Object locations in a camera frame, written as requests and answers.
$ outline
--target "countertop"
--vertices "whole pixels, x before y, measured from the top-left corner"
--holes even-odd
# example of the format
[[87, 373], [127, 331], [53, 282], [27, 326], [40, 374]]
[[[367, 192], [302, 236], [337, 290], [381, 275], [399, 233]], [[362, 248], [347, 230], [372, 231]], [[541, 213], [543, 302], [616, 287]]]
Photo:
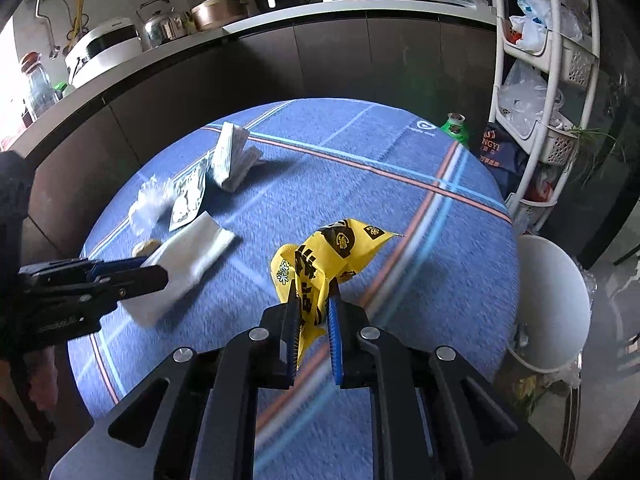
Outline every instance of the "countertop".
[[417, 0], [341, 0], [337, 2], [323, 2], [309, 4], [289, 9], [275, 10], [267, 14], [253, 16], [239, 22], [231, 23], [216, 30], [201, 32], [192, 36], [172, 41], [151, 50], [147, 50], [120, 65], [107, 70], [98, 77], [85, 83], [70, 95], [62, 99], [55, 106], [47, 110], [38, 118], [25, 132], [11, 145], [11, 149], [27, 157], [29, 153], [49, 135], [55, 128], [60, 126], [73, 113], [82, 106], [89, 103], [105, 90], [115, 85], [119, 81], [127, 78], [135, 72], [152, 65], [164, 58], [177, 54], [183, 50], [194, 46], [216, 40], [227, 34], [243, 32], [245, 30], [268, 25], [282, 20], [290, 20], [301, 16], [313, 14], [324, 14], [327, 12], [341, 12], [348, 10], [398, 10], [410, 12], [425, 12], [445, 16], [454, 16], [466, 20], [475, 20], [490, 25], [495, 25], [496, 17], [492, 8], [469, 9], [457, 7], [449, 4], [434, 2], [423, 2]]

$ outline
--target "kettle handle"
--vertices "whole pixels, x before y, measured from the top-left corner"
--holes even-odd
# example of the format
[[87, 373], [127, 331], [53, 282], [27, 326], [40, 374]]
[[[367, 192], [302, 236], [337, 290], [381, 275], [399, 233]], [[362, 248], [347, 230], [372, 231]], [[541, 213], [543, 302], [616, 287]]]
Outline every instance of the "kettle handle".
[[[171, 1], [170, 0], [149, 0], [148, 2], [143, 3], [142, 5], [140, 5], [138, 7], [138, 10], [136, 10], [136, 14], [138, 15], [138, 17], [140, 18], [141, 22], [144, 22], [145, 20], [142, 19], [142, 16], [140, 16], [140, 13], [138, 12], [139, 10], [142, 10], [144, 7], [149, 6], [151, 4], [154, 4], [156, 2], [164, 2], [167, 5], [171, 5]], [[171, 12], [174, 12], [175, 7], [171, 6]]]

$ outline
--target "glass jar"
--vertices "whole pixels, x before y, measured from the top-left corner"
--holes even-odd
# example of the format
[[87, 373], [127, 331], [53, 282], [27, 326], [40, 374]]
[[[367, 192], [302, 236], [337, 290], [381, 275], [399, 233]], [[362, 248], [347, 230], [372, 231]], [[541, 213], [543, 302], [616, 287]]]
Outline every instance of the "glass jar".
[[40, 53], [29, 52], [20, 60], [20, 71], [24, 74], [24, 101], [32, 120], [58, 102], [56, 91], [51, 86], [49, 74], [40, 64]]

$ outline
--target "metal hook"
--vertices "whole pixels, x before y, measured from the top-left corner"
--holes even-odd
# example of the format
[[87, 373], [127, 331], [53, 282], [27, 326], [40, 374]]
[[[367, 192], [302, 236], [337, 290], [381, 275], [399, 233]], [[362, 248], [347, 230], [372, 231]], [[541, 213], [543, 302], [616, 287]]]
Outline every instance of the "metal hook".
[[49, 59], [56, 59], [60, 52], [60, 47], [56, 45], [56, 40], [53, 38], [53, 28], [51, 27], [51, 20], [48, 16], [40, 14], [40, 0], [36, 0], [36, 18], [45, 20], [47, 28], [47, 37], [49, 40]]

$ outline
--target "stainless steel kettle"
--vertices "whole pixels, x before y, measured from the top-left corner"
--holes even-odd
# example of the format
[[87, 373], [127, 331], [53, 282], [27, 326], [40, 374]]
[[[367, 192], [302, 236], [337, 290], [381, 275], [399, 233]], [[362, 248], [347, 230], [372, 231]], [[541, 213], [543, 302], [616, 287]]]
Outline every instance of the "stainless steel kettle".
[[[151, 15], [151, 18], [145, 22], [142, 16], [140, 16], [140, 10], [156, 2], [162, 2], [166, 6], [171, 6], [171, 10], [169, 12], [162, 12], [161, 9], [158, 9]], [[140, 5], [136, 11], [140, 20], [145, 23], [145, 34], [152, 48], [188, 35], [183, 17], [174, 11], [175, 8], [169, 0], [149, 0]]]

